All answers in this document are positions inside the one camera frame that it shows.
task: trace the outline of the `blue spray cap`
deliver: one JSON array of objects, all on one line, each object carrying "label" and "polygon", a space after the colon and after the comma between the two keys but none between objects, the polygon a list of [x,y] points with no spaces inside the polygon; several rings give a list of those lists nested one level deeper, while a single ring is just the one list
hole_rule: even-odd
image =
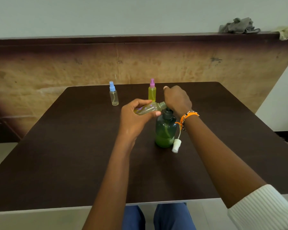
[{"label": "blue spray cap", "polygon": [[110,81],[110,91],[114,92],[115,91],[115,86],[113,84],[113,81]]}]

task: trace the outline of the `orange thread wristband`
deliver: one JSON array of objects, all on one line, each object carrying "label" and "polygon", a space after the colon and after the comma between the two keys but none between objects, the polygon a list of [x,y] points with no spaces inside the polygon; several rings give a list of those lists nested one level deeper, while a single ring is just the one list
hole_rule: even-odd
[{"label": "orange thread wristband", "polygon": [[184,116],[181,117],[179,123],[178,123],[178,122],[175,122],[175,123],[178,123],[178,124],[180,125],[180,130],[183,128],[184,120],[185,120],[186,118],[188,118],[189,116],[191,116],[191,115],[197,115],[198,117],[200,116],[200,115],[199,115],[197,112],[195,112],[195,111],[193,111],[193,112],[188,111]]}]

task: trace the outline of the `tiled floor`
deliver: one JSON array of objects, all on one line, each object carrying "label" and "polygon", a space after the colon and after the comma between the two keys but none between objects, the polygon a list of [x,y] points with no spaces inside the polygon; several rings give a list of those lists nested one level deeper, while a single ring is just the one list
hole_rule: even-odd
[{"label": "tiled floor", "polygon": [[[0,144],[0,163],[16,146],[16,143]],[[140,205],[146,229],[153,230],[154,211],[157,205]],[[189,212],[197,230],[234,230],[227,217],[227,209],[221,199],[189,201]],[[0,213],[0,230],[80,230],[89,213],[88,207],[67,210],[32,210],[19,213]]]}]

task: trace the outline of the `gray cloth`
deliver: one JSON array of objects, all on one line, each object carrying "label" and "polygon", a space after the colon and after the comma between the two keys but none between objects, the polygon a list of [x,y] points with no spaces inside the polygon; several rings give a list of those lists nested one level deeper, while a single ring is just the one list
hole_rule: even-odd
[{"label": "gray cloth", "polygon": [[227,23],[226,25],[220,25],[219,32],[230,32],[234,34],[249,34],[249,33],[258,33],[260,29],[253,26],[252,19],[244,18],[239,19],[235,18],[233,23]]}]

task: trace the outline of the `person's left arm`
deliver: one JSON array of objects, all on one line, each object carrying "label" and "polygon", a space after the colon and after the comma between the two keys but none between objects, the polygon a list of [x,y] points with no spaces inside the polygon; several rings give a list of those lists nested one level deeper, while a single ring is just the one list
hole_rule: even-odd
[{"label": "person's left arm", "polygon": [[134,108],[151,100],[135,99],[122,107],[119,133],[99,192],[82,230],[121,229],[126,205],[129,157],[137,136],[144,125],[160,111],[139,116]]}]

